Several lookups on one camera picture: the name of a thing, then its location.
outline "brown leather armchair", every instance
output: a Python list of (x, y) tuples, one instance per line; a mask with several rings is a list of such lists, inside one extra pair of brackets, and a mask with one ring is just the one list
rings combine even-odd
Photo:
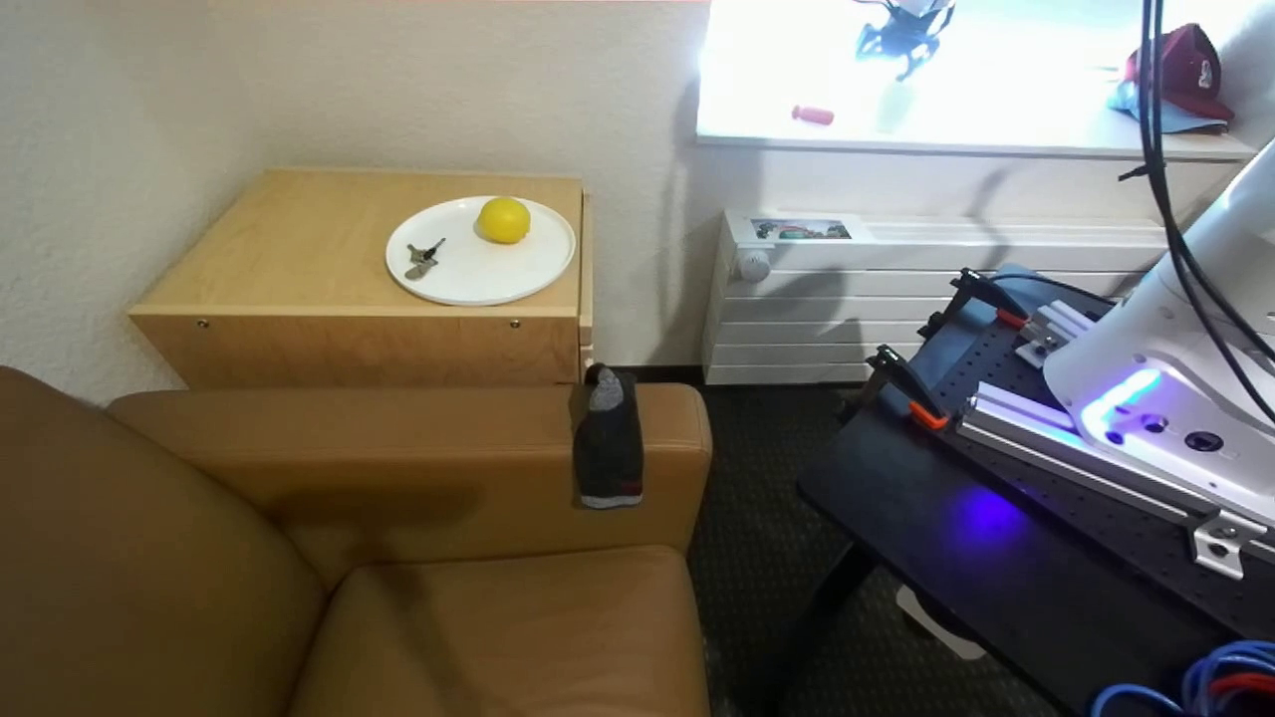
[(711, 715), (689, 387), (577, 511), (566, 387), (159, 389), (0, 372), (6, 717)]

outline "black cable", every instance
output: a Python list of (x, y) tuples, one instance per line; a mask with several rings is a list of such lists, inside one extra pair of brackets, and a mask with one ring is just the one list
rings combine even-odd
[(1275, 349), (1260, 338), (1260, 330), (1207, 282), (1207, 274), (1199, 270), (1199, 262), (1196, 262), (1196, 257), (1172, 217), (1168, 172), (1164, 172), (1164, 53), (1159, 53), (1159, 40), (1164, 40), (1164, 0), (1145, 0), (1139, 96), (1135, 99), (1139, 99), (1145, 174), (1151, 182), (1151, 201), (1155, 201), (1155, 211), (1159, 211), (1159, 223), (1168, 237), (1168, 258), (1175, 267), (1175, 280), (1181, 280), (1199, 327), (1207, 330), (1207, 338), (1224, 356), (1228, 372), (1241, 380), (1242, 395), (1268, 413), (1268, 421), (1275, 421), (1275, 412), (1256, 389), (1242, 364), (1236, 360), (1224, 330), (1213, 323), (1213, 316), (1204, 311), (1204, 302), (1196, 295), (1196, 286), (1199, 286), (1253, 347), (1260, 347), (1268, 360), (1275, 360)]

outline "white wall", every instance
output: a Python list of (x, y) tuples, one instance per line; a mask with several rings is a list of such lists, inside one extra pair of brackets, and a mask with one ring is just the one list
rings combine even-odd
[(205, 24), (0, 0), (0, 364), (86, 400), (172, 384), (123, 307), (260, 162)]
[[(698, 364), (726, 205), (994, 223), (1151, 217), (1135, 182), (1115, 182), (1124, 162), (698, 144), (711, 0), (0, 8), (6, 105), (19, 105), (0, 116), (0, 364), (86, 395), (172, 384), (123, 307), (262, 162), (585, 180), (598, 356), (639, 367)], [(1224, 174), (1196, 172), (1189, 194)]]

